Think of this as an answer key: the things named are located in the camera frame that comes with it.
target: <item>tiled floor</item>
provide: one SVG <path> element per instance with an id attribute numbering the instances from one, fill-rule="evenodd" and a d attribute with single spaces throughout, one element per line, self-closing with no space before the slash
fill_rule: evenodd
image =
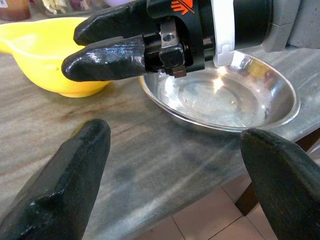
<path id="1" fill-rule="evenodd" d="M 242 175 L 134 240 L 276 240 L 259 205 L 247 216 L 234 205 L 250 182 Z"/>

